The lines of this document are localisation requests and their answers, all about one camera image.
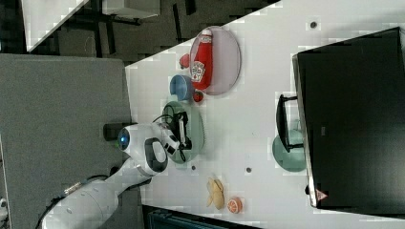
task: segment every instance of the black cable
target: black cable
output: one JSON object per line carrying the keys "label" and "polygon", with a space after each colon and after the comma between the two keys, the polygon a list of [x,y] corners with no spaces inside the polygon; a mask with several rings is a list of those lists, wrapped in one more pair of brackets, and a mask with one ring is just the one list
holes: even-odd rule
{"label": "black cable", "polygon": [[173,118],[172,115],[169,115],[169,114],[162,114],[161,116],[155,118],[155,120],[153,120],[153,122],[156,122],[159,118],[164,117],[164,116],[168,116],[168,117],[170,117],[170,118]]}
{"label": "black cable", "polygon": [[185,162],[185,155],[184,155],[184,153],[182,152],[182,148],[183,148],[183,145],[180,145],[180,147],[179,147],[179,153],[180,153],[180,156],[181,156],[182,161]]}
{"label": "black cable", "polygon": [[[104,179],[108,178],[108,176],[106,176],[106,175],[95,175],[95,176],[87,177],[84,181],[81,181],[80,183],[86,184],[89,181],[91,181],[92,179],[100,178],[100,177],[103,177]],[[65,197],[66,196],[64,196],[64,195],[59,195],[59,197],[53,198],[51,200],[51,204],[46,207],[45,211],[42,213],[41,217],[39,218],[38,222],[36,223],[35,229],[39,229],[39,225],[41,224],[42,219],[44,219],[44,217],[55,207],[55,205]]]}

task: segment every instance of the gray carpet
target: gray carpet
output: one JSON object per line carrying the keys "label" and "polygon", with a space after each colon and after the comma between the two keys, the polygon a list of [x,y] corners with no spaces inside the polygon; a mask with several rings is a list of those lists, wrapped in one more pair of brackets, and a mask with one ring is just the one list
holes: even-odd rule
{"label": "gray carpet", "polygon": [[[114,23],[117,51],[114,54],[108,53],[107,37],[102,35],[103,57],[118,58],[128,65],[191,39],[208,26],[221,26],[277,1],[195,0],[196,11],[186,15],[184,0],[164,0],[160,3],[160,15],[140,20],[140,26]],[[173,12],[175,4],[179,13],[178,29]],[[60,55],[94,56],[95,50],[92,52],[92,46],[95,45],[94,34],[90,31],[69,30],[68,24],[64,25],[68,31],[66,29],[56,31],[59,37]],[[47,51],[42,51],[40,54],[47,54]]]}
{"label": "gray carpet", "polygon": [[[102,133],[105,123],[131,120],[126,78],[113,59],[0,54],[0,69],[11,229],[29,229],[64,189],[126,158]],[[139,190],[124,193],[104,228],[142,228],[139,203]]]}

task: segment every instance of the green plate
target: green plate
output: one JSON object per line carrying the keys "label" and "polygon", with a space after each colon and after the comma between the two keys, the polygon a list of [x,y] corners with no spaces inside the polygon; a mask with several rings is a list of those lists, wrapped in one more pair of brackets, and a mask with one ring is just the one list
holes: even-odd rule
{"label": "green plate", "polygon": [[[289,143],[303,143],[303,136],[299,131],[289,130]],[[277,163],[289,172],[301,172],[306,169],[304,148],[291,149],[289,153],[284,148],[279,136],[273,141],[273,155]]]}

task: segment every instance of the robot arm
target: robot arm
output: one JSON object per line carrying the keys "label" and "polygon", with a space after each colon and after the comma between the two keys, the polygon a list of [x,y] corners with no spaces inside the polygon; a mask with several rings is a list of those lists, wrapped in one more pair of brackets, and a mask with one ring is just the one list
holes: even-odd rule
{"label": "robot arm", "polygon": [[161,123],[125,127],[118,143],[130,158],[106,180],[75,187],[44,217],[43,229],[98,228],[116,211],[118,195],[164,171],[166,152],[173,154],[180,146],[168,126]]}

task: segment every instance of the gray floor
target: gray floor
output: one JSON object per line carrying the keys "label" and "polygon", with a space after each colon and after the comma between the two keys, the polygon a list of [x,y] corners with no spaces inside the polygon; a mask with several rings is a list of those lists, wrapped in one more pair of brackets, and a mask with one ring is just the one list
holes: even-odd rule
{"label": "gray floor", "polygon": [[[248,13],[268,6],[276,0],[196,0],[196,11],[186,15],[184,0],[161,1],[161,15],[142,19],[140,26],[114,23],[117,52],[108,53],[106,37],[102,36],[103,57],[119,58],[124,63],[137,62],[157,52],[176,46],[196,36],[208,26],[221,26]],[[179,12],[181,37],[177,36],[173,5]],[[95,56],[94,35],[90,31],[58,32],[61,55]]]}

